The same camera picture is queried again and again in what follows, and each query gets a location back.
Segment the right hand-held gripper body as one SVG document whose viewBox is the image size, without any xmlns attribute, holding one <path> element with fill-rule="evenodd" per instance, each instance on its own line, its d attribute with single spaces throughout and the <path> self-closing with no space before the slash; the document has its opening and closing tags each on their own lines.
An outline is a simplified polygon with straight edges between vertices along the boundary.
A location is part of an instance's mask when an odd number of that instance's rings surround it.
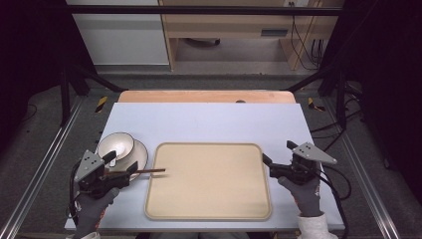
<svg viewBox="0 0 422 239">
<path fill-rule="evenodd" d="M 289 165 L 272 163 L 269 174 L 273 178 L 286 177 L 297 185 L 304 185 L 317 177 L 319 162 L 337 164 L 337 160 L 326 152 L 305 142 L 292 150 L 293 158 Z"/>
</svg>

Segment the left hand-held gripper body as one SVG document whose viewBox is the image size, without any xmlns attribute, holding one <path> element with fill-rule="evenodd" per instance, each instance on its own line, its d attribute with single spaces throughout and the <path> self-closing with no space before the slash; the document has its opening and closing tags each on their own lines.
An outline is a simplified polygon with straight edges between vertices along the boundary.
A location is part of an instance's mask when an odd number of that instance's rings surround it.
<svg viewBox="0 0 422 239">
<path fill-rule="evenodd" d="M 113 188 L 129 186 L 130 174 L 105 175 L 105 168 L 103 158 L 87 150 L 74 177 L 80 193 L 100 199 Z"/>
</svg>

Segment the brown wooden chopstick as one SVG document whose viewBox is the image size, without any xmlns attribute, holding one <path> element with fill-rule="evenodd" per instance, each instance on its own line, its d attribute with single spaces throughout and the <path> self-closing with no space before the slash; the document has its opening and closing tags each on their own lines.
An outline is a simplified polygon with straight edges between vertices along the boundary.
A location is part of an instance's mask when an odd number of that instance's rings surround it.
<svg viewBox="0 0 422 239">
<path fill-rule="evenodd" d="M 138 173 L 138 174 L 143 174 L 143 173 L 152 173 L 152 172 L 164 172 L 166 171 L 165 168 L 155 168 L 155 169 L 143 169 L 143 170 L 136 170 L 136 171 L 108 171 L 105 173 L 105 175 L 113 175 L 113 174 L 121 174 L 121 173 L 128 173 L 130 175 Z"/>
</svg>

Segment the person's right hand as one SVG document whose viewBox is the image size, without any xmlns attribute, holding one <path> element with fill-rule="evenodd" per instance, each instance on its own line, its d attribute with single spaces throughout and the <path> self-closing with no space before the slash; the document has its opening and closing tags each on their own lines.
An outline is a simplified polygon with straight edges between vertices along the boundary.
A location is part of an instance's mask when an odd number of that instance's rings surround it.
<svg viewBox="0 0 422 239">
<path fill-rule="evenodd" d="M 301 217 L 319 217 L 322 216 L 319 201 L 319 187 L 320 182 L 317 178 L 305 183 L 304 185 L 297 185 L 286 177 L 278 179 L 280 185 L 284 186 L 290 191 L 295 199 L 295 202 L 300 210 Z"/>
</svg>

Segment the white bowl with dark rim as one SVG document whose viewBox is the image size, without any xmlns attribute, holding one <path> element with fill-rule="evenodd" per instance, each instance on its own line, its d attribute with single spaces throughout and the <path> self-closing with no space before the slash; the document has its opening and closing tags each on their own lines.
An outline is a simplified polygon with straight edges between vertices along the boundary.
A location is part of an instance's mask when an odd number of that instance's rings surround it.
<svg viewBox="0 0 422 239">
<path fill-rule="evenodd" d="M 97 149 L 100 157 L 111 151 L 116 152 L 116 159 L 121 160 L 129 156 L 134 148 L 134 138 L 126 132 L 114 132 L 104 137 Z"/>
</svg>

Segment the white plate with dark rim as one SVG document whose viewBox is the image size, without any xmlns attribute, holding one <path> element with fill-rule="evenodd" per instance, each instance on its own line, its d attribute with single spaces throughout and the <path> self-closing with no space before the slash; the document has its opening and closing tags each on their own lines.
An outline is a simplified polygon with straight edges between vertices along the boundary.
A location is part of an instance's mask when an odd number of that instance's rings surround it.
<svg viewBox="0 0 422 239">
<path fill-rule="evenodd" d="M 146 147 L 139 140 L 134 141 L 133 151 L 123 159 L 116 162 L 113 171 L 125 171 L 128 167 L 137 163 L 138 170 L 144 170 L 148 162 L 148 152 Z"/>
</svg>

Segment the yellow black floor tape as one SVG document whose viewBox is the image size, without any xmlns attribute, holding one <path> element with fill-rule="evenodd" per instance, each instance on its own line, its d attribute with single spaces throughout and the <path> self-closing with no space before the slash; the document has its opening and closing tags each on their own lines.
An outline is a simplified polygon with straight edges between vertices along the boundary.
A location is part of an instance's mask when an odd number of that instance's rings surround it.
<svg viewBox="0 0 422 239">
<path fill-rule="evenodd" d="M 308 98 L 308 106 L 311 110 L 316 110 L 319 112 L 325 112 L 325 107 L 317 106 L 313 100 L 313 98 Z"/>
<path fill-rule="evenodd" d="M 106 96 L 100 98 L 98 105 L 96 107 L 95 113 L 100 113 L 102 111 L 102 109 L 104 108 L 104 105 L 106 104 L 106 101 L 107 101 Z"/>
</svg>

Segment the beige rectangular tray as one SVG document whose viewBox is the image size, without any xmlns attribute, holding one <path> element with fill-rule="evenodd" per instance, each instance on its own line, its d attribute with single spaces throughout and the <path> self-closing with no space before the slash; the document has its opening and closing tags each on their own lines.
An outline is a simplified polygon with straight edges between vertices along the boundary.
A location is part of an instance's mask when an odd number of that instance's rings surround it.
<svg viewBox="0 0 422 239">
<path fill-rule="evenodd" d="M 272 213 L 261 149 L 253 143 L 163 143 L 145 214 L 154 220 L 265 220 Z"/>
</svg>

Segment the black metal stand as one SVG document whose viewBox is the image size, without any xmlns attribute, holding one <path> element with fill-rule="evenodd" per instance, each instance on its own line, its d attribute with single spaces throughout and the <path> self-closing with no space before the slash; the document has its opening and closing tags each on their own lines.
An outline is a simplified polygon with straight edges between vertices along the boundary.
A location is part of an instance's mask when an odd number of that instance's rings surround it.
<svg viewBox="0 0 422 239">
<path fill-rule="evenodd" d="M 80 79 L 68 79 L 67 73 L 78 74 L 82 77 Z M 70 92 L 69 85 L 72 85 L 74 90 L 79 96 L 86 96 L 90 87 L 85 82 L 85 78 L 94 80 L 96 83 L 104 86 L 115 93 L 124 92 L 124 88 L 121 88 L 106 79 L 100 77 L 97 73 L 90 72 L 78 65 L 65 65 L 60 72 L 60 87 L 61 87 L 61 103 L 62 103 L 62 121 L 61 126 L 64 126 L 71 117 L 71 106 L 70 106 Z"/>
<path fill-rule="evenodd" d="M 330 64 L 326 67 L 323 67 L 314 74 L 306 77 L 304 80 L 288 87 L 287 91 L 294 93 L 316 80 L 321 80 L 321 84 L 317 90 L 320 96 L 326 97 L 330 95 L 333 90 L 336 90 L 335 119 L 342 129 L 346 129 L 346 115 L 344 106 L 346 79 L 345 73 L 341 67 L 337 66 L 336 64 Z"/>
</svg>

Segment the wooden board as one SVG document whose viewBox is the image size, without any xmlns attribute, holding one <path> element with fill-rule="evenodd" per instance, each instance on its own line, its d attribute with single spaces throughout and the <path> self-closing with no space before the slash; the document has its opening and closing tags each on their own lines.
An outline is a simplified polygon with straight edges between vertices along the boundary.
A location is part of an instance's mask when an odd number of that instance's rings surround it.
<svg viewBox="0 0 422 239">
<path fill-rule="evenodd" d="M 294 104 L 296 99 L 291 92 L 261 90 L 142 90 L 124 91 L 119 103 L 263 103 Z"/>
</svg>

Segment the white cabinet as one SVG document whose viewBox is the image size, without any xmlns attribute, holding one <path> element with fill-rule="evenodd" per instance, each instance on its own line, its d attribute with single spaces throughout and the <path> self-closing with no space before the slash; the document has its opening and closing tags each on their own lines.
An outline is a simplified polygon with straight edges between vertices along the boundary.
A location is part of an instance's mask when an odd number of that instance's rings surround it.
<svg viewBox="0 0 422 239">
<path fill-rule="evenodd" d="M 168 65 L 159 14 L 74 14 L 96 66 Z"/>
</svg>

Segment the black curtain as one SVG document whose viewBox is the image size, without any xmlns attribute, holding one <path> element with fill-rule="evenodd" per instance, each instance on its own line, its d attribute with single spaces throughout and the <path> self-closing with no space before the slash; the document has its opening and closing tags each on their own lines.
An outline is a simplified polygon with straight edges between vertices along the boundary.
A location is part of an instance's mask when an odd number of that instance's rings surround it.
<svg viewBox="0 0 422 239">
<path fill-rule="evenodd" d="M 344 0 L 323 62 L 355 26 L 345 74 L 362 85 L 362 109 L 382 152 L 422 204 L 422 0 Z"/>
<path fill-rule="evenodd" d="M 60 83 L 89 92 L 85 77 L 63 63 L 96 69 L 72 14 L 46 11 L 66 0 L 0 0 L 0 152 L 12 141 L 29 99 Z"/>
</svg>

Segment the aluminium rail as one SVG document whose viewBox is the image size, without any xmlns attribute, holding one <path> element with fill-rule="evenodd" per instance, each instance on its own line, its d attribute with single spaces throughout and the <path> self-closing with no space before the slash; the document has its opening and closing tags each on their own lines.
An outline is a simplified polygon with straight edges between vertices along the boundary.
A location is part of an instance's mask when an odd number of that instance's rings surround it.
<svg viewBox="0 0 422 239">
<path fill-rule="evenodd" d="M 13 213 L 0 230 L 0 239 L 14 239 L 17 235 L 81 110 L 84 100 L 84 97 L 75 97 L 75 102 L 71 108 L 69 118 L 59 127 L 58 132 L 49 145 L 37 170 L 32 175 L 31 181 L 26 187 Z"/>
<path fill-rule="evenodd" d="M 346 132 L 341 136 L 341 144 L 346 152 L 350 167 L 370 208 L 373 218 L 384 239 L 401 239 L 375 185 L 365 171 L 360 158 Z"/>
</svg>

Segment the black horizontal frame bar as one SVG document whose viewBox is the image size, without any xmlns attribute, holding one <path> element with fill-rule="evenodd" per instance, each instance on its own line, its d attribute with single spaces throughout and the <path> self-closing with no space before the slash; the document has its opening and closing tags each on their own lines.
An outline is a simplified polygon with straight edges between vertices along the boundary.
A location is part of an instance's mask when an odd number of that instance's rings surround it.
<svg viewBox="0 0 422 239">
<path fill-rule="evenodd" d="M 339 16 L 342 8 L 241 7 L 241 6 L 120 6 L 69 5 L 75 14 L 173 14 L 173 15 L 283 15 Z"/>
</svg>

